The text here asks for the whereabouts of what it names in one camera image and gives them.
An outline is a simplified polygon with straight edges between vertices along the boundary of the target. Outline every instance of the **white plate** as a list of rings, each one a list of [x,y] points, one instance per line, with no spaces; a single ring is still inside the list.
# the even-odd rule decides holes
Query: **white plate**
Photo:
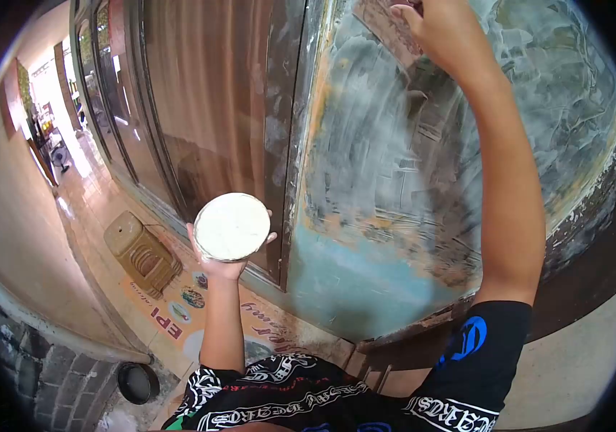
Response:
[[[203,257],[232,262],[257,252],[268,234],[267,208],[252,195],[233,192],[200,210],[193,240]]]

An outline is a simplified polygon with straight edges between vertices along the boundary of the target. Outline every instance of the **glass door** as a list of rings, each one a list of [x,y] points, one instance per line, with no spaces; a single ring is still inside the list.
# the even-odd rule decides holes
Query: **glass door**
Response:
[[[122,144],[137,182],[174,208],[161,167],[152,157],[151,138],[134,91],[133,68],[126,53],[125,20],[122,1],[102,0],[99,3],[94,20],[98,36],[98,74],[114,126],[113,137]]]
[[[304,6],[295,0],[143,0],[140,10],[144,84],[186,213],[193,219],[228,192],[259,198],[272,210],[280,238],[251,263],[278,284]]]
[[[96,75],[96,62],[92,52],[91,31],[89,22],[84,21],[78,30],[78,57],[80,58],[80,69],[84,78],[84,86],[87,95],[84,95],[85,104],[91,114],[92,126],[96,131],[99,140],[104,144],[106,157],[109,161],[122,170],[123,173],[130,173],[125,164],[121,149],[113,136],[113,130],[109,122],[109,115],[106,111],[101,91],[99,90],[98,78]]]

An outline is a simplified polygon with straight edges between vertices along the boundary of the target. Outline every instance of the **black and white shirt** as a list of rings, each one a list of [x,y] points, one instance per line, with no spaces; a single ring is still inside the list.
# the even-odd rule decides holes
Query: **black and white shirt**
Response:
[[[469,309],[442,357],[409,397],[388,397],[338,366],[304,354],[246,368],[201,366],[164,430],[219,431],[269,422],[301,432],[489,432],[510,390],[531,307],[489,301]]]

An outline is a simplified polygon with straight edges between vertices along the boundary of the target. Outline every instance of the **blue logo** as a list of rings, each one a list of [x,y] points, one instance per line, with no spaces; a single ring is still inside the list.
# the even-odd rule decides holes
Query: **blue logo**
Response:
[[[330,432],[330,423],[322,423],[320,426],[307,427],[301,432]]]
[[[450,358],[446,359],[443,354],[435,367],[442,366],[445,361],[453,360],[459,361],[465,358],[469,354],[473,354],[478,351],[479,348],[483,346],[483,343],[486,341],[486,322],[480,316],[472,316],[467,319],[467,322],[459,330],[459,334],[461,334],[461,346],[456,347],[455,352],[451,355]]]
[[[387,423],[363,423],[358,426],[356,432],[392,432],[392,428]]]

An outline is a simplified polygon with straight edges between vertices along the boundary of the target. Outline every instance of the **black bowl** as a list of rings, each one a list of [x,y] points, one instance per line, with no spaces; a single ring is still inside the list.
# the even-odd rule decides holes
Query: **black bowl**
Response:
[[[121,363],[116,379],[123,397],[133,404],[145,404],[159,394],[157,374],[146,364]]]

